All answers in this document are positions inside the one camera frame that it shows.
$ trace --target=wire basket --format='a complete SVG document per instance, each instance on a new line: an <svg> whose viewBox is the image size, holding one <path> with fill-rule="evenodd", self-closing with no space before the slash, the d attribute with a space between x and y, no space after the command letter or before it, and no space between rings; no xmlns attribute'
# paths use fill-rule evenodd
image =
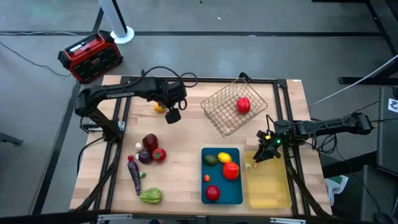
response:
<svg viewBox="0 0 398 224"><path fill-rule="evenodd" d="M236 109L236 102L242 97L247 97L250 101L250 111L246 114L239 114ZM206 117L225 137L264 111L268 104L244 79L238 78L205 99L201 107Z"/></svg>

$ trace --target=yellow fruit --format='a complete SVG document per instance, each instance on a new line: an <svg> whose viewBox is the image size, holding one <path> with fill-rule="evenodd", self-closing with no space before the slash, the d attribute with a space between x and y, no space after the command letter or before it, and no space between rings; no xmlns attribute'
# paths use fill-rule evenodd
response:
<svg viewBox="0 0 398 224"><path fill-rule="evenodd" d="M231 156L226 152L220 152L217 156L218 160L222 163L231 162Z"/></svg>
<svg viewBox="0 0 398 224"><path fill-rule="evenodd" d="M165 110L158 103L155 103L155 111L158 113L163 113Z"/></svg>

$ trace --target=white pole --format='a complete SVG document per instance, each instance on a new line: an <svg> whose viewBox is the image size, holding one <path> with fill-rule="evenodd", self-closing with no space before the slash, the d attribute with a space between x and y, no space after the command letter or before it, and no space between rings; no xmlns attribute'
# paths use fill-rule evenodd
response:
<svg viewBox="0 0 398 224"><path fill-rule="evenodd" d="M105 17L111 25L111 37L116 44L125 44L134 37L134 30L124 23L116 0L98 0Z"/></svg>

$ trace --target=red radio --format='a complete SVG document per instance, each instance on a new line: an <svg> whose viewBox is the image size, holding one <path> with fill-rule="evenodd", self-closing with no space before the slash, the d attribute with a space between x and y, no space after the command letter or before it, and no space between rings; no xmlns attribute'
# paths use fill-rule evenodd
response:
<svg viewBox="0 0 398 224"><path fill-rule="evenodd" d="M80 83L89 83L120 65L123 57L109 32L100 30L67 47L58 60Z"/></svg>

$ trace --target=yellow tray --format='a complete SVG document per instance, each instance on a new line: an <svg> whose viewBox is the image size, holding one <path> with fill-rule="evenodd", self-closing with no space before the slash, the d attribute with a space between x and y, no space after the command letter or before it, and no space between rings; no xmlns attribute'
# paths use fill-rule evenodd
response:
<svg viewBox="0 0 398 224"><path fill-rule="evenodd" d="M292 206L286 168L281 153L280 159L269 159L258 163L253 168L253 156L256 152L244 153L244 164L250 163L251 169L246 169L246 183L249 204L252 208L289 208Z"/></svg>

